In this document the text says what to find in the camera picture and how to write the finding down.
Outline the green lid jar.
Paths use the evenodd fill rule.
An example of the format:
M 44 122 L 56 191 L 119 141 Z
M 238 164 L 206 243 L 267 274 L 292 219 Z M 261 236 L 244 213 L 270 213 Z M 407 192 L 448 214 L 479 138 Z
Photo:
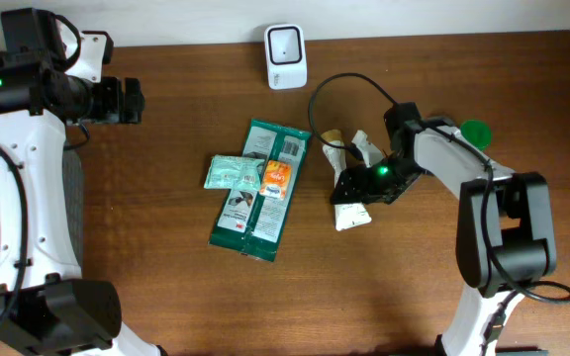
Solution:
M 462 136 L 481 151 L 492 143 L 492 131 L 483 121 L 466 121 L 460 126 L 460 130 Z

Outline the green 3M package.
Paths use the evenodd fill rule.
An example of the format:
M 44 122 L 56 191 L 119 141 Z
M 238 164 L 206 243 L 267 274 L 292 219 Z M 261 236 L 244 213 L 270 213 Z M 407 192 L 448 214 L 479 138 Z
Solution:
M 292 173 L 285 195 L 280 199 L 256 191 L 229 191 L 210 234 L 211 245 L 256 259 L 275 260 L 310 138 L 306 131 L 259 119 L 251 121 L 242 155 L 289 165 Z

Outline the light green sachet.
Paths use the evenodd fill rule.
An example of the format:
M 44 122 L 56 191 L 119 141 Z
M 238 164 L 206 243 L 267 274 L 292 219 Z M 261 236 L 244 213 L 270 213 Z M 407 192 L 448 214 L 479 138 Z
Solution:
M 264 160 L 243 156 L 215 155 L 204 183 L 205 189 L 258 191 Z

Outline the white cream tube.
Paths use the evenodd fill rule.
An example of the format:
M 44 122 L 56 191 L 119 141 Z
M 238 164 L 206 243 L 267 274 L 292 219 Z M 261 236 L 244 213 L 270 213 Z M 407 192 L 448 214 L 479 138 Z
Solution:
M 339 149 L 344 145 L 340 130 L 330 130 L 321 134 L 321 138 L 331 145 L 323 145 L 323 153 L 334 171 L 334 184 L 337 185 L 340 173 L 346 168 L 345 152 Z M 370 223 L 372 218 L 362 204 L 334 205 L 335 229 L 346 230 Z

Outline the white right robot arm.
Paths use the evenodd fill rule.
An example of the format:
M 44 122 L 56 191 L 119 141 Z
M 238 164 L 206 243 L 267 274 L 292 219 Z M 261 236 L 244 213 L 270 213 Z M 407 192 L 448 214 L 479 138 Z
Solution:
M 557 265 L 548 186 L 489 158 L 447 117 L 423 120 L 412 103 L 384 115 L 388 156 L 354 141 L 359 165 L 338 171 L 331 203 L 392 204 L 420 177 L 438 179 L 458 200 L 455 253 L 464 281 L 459 306 L 433 347 L 436 355 L 494 355 L 514 308 L 537 300 Z

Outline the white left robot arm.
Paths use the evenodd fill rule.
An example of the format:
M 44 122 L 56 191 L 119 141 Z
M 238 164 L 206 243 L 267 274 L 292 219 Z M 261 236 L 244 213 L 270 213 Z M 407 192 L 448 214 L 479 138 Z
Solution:
M 84 173 L 68 127 L 136 125 L 135 78 L 105 76 L 114 44 L 65 17 L 0 16 L 0 341 L 23 355 L 159 355 L 116 288 L 82 275 Z

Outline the orange small packet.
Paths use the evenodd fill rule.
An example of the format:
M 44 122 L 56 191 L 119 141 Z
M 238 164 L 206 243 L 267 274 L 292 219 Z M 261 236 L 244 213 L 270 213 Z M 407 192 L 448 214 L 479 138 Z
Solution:
M 284 200 L 287 195 L 293 168 L 290 164 L 269 160 L 266 164 L 259 194 L 264 197 Z

